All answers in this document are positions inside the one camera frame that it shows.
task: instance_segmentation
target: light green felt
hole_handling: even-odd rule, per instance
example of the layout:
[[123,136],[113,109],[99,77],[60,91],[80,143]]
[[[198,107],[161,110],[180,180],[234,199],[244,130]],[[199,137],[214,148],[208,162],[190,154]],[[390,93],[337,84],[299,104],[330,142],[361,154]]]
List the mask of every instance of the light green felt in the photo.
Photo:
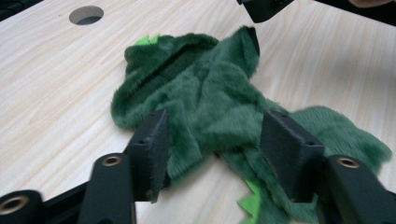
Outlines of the light green felt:
[[150,44],[156,44],[158,42],[158,37],[159,35],[155,35],[151,39],[149,38],[149,35],[144,36],[143,38],[139,39],[135,45],[136,46],[143,46],[143,45],[150,45]]
[[252,218],[244,223],[257,223],[262,199],[261,189],[260,186],[254,184],[253,182],[248,180],[246,182],[253,194],[239,201],[238,205],[245,209],[252,216]]

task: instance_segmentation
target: table surface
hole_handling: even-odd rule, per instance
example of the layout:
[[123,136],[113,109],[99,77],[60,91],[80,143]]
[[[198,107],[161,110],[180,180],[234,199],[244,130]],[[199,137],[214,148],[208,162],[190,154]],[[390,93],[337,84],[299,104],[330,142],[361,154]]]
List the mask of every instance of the table surface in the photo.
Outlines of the table surface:
[[[105,16],[77,26],[70,13]],[[133,133],[110,117],[124,79],[123,52],[144,35],[205,33],[218,39],[254,25],[261,47],[251,83],[289,111],[326,105],[396,150],[396,29],[309,0],[254,24],[236,1],[47,0],[0,22],[0,195],[38,189],[45,200],[88,180],[93,162],[121,152]],[[379,176],[396,191],[387,163]],[[240,223],[247,185],[214,157],[139,223]]]

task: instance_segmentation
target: metal screw hole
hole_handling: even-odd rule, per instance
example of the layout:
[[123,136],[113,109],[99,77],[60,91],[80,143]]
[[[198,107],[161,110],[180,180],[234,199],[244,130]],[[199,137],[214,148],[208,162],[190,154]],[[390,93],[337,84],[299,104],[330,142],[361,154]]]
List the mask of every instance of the metal screw hole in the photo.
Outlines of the metal screw hole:
[[0,216],[14,213],[23,208],[29,202],[26,196],[16,196],[0,203]]
[[119,164],[120,162],[121,162],[120,157],[108,157],[102,161],[102,164],[104,166],[113,166]]
[[308,142],[306,142],[305,144],[308,145],[308,146],[313,146],[315,143],[312,142],[312,141],[308,141]]
[[351,159],[348,158],[338,158],[338,163],[340,163],[341,165],[348,167],[348,168],[353,168],[356,169],[359,167],[359,164],[356,161],[353,161]]

